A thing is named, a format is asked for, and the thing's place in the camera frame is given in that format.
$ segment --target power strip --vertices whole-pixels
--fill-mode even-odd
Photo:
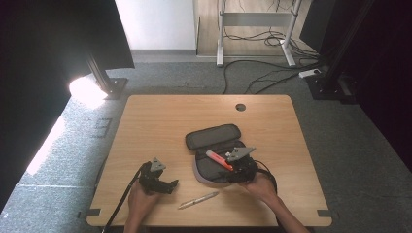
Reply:
[[[313,70],[299,72],[299,76],[303,79],[303,78],[308,78],[311,76],[316,76],[321,73],[322,72],[319,69],[313,69]]]

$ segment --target white pen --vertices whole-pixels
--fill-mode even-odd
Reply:
[[[197,199],[193,199],[193,200],[190,200],[190,201],[188,201],[188,202],[184,202],[184,203],[181,204],[181,206],[178,208],[178,210],[182,210],[182,209],[185,209],[185,208],[187,208],[187,207],[191,207],[191,206],[193,206],[193,205],[196,205],[197,203],[200,203],[200,202],[202,202],[202,201],[206,201],[207,199],[210,199],[210,198],[212,198],[212,197],[215,197],[215,196],[218,195],[218,194],[219,194],[219,192],[216,191],[216,192],[212,192],[212,193],[209,193],[209,194],[207,194],[207,195],[204,195],[204,196],[202,196],[202,197],[199,197],[199,198],[197,198]]]

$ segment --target black pencil case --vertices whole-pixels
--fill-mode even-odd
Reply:
[[[195,150],[193,160],[193,173],[202,183],[227,183],[225,174],[229,172],[218,162],[206,155],[211,150],[226,159],[228,152],[234,148],[244,148],[240,141],[241,132],[235,124],[224,124],[188,133],[186,145],[190,150]]]

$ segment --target red marker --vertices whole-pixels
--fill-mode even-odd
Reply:
[[[221,164],[224,168],[226,168],[229,171],[233,171],[233,167],[229,164],[226,163],[226,160],[222,157],[220,157],[218,154],[211,150],[206,151],[206,155],[210,158],[212,158],[215,162]]]

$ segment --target white wall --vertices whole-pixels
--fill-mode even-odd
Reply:
[[[195,50],[195,0],[116,0],[131,50]]]

